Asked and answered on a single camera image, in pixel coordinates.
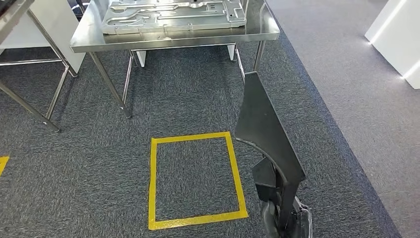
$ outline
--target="table top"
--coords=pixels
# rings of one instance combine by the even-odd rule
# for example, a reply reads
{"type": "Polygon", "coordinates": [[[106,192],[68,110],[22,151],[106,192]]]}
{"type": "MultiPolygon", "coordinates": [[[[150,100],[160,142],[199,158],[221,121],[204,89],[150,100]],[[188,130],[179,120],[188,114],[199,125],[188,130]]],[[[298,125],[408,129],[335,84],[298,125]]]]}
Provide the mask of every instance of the table top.
{"type": "Polygon", "coordinates": [[[2,7],[0,15],[0,44],[10,34],[19,19],[29,9],[34,0],[13,0],[8,1],[2,7]]]}
{"type": "Polygon", "coordinates": [[[265,0],[243,0],[247,24],[237,28],[104,35],[102,20],[111,0],[91,0],[73,37],[75,53],[113,50],[153,50],[235,42],[277,40],[279,27],[265,0]]]}

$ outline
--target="table frame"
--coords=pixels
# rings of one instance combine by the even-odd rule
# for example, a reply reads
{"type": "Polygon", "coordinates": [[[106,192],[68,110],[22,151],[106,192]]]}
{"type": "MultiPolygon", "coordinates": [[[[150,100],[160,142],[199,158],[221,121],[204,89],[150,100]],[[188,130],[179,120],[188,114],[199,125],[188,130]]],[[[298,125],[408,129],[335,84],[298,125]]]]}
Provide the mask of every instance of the table frame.
{"type": "Polygon", "coordinates": [[[48,127],[53,129],[55,132],[59,132],[60,129],[51,122],[51,115],[53,114],[55,105],[57,103],[58,97],[60,95],[60,92],[62,90],[63,84],[65,82],[65,79],[67,77],[67,74],[70,73],[72,77],[77,77],[76,71],[73,69],[73,67],[68,63],[66,57],[64,54],[60,51],[58,46],[55,44],[55,42],[52,40],[51,36],[48,34],[48,32],[45,30],[45,28],[41,25],[39,20],[36,18],[36,16],[33,14],[33,12],[28,9],[27,10],[28,16],[32,19],[34,24],[37,26],[37,28],[40,30],[42,35],[45,37],[45,39],[50,44],[51,49],[54,51],[54,53],[57,55],[58,58],[56,59],[35,59],[35,60],[21,60],[21,61],[12,61],[12,62],[2,62],[0,63],[0,66],[5,65],[22,65],[22,64],[34,64],[34,63],[51,63],[51,62],[61,62],[64,65],[64,72],[61,75],[60,81],[58,82],[58,86],[54,92],[54,96],[52,98],[50,107],[48,108],[48,111],[46,115],[42,115],[39,111],[37,111],[34,107],[32,107],[28,102],[26,102],[21,96],[16,94],[13,90],[11,90],[7,85],[2,83],[0,81],[0,89],[4,91],[7,95],[9,95],[13,100],[18,102],[21,106],[26,108],[30,113],[32,113],[38,120],[42,121],[44,124],[46,124],[48,127]]]}
{"type": "Polygon", "coordinates": [[[104,35],[101,31],[102,20],[107,11],[110,0],[93,0],[86,9],[84,18],[80,21],[71,41],[70,47],[75,53],[89,53],[96,67],[98,68],[104,83],[108,86],[118,106],[123,110],[127,118],[131,112],[127,110],[126,99],[128,85],[130,82],[133,64],[138,66],[134,52],[190,48],[201,46],[227,45],[230,56],[236,56],[241,71],[242,79],[245,81],[245,72],[242,66],[237,42],[259,41],[257,56],[254,63],[254,70],[259,69],[261,58],[267,40],[277,40],[280,34],[278,23],[273,17],[271,9],[265,0],[241,0],[242,6],[247,13],[247,24],[239,28],[213,29],[183,32],[158,32],[125,34],[125,35],[104,35]],[[114,83],[110,79],[106,68],[102,64],[96,52],[111,50],[129,50],[130,59],[125,78],[122,96],[117,92],[114,83]]]}

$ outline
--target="gray carpet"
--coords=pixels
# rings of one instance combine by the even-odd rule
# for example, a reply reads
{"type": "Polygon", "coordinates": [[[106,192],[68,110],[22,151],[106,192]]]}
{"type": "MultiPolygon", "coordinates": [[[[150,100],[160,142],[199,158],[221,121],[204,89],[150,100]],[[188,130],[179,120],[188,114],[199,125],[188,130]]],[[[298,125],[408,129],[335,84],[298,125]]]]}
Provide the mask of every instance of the gray carpet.
{"type": "Polygon", "coordinates": [[[364,37],[387,2],[268,0],[401,235],[420,237],[420,90],[364,37]]]}
{"type": "MultiPolygon", "coordinates": [[[[239,47],[251,69],[257,44],[239,47]]],[[[307,172],[299,197],[312,208],[314,236],[389,236],[286,51],[279,41],[267,43],[260,76],[307,172]]],[[[128,53],[100,57],[121,91],[128,53]]],[[[0,177],[2,237],[264,237],[251,173],[261,155],[239,142],[234,149],[248,218],[148,230],[151,137],[234,131],[243,83],[226,47],[152,51],[146,64],[133,71],[133,117],[126,119],[86,58],[53,114],[61,133],[0,93],[0,154],[10,155],[0,177]]],[[[0,67],[0,75],[46,110],[61,69],[10,66],[0,67]]],[[[236,210],[228,166],[220,139],[159,145],[157,219],[236,210]]]]}

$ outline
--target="yellow tape square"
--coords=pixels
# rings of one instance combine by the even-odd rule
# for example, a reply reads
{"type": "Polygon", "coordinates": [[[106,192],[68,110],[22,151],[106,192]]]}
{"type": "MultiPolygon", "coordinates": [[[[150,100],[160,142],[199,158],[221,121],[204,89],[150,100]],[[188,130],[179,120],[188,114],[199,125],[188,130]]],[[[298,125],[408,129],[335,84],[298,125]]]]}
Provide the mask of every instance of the yellow tape square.
{"type": "Polygon", "coordinates": [[[248,217],[245,206],[245,197],[242,190],[241,179],[239,178],[238,165],[236,164],[235,152],[233,150],[232,138],[230,132],[216,132],[199,135],[185,135],[166,138],[152,138],[150,151],[150,187],[149,187],[149,230],[158,230],[174,227],[183,227],[188,225],[205,224],[212,222],[222,222],[248,217]],[[227,151],[229,154],[230,166],[232,168],[233,181],[235,184],[236,195],[238,197],[239,211],[226,212],[214,215],[204,215],[198,217],[189,217],[184,219],[174,219],[168,221],[156,221],[156,154],[159,143],[181,142],[187,140],[202,140],[224,137],[226,140],[227,151]]]}
{"type": "Polygon", "coordinates": [[[0,176],[3,173],[4,168],[6,167],[6,163],[8,160],[8,156],[0,157],[0,176]]]}

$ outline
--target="metal plate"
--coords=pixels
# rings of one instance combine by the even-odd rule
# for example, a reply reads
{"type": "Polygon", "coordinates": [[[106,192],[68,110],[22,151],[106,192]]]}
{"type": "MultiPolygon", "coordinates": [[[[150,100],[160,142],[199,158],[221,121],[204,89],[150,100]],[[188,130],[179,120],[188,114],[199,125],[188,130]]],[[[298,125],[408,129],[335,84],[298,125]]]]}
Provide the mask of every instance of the metal plate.
{"type": "Polygon", "coordinates": [[[104,34],[239,27],[246,24],[239,0],[119,0],[102,21],[104,34]]]}

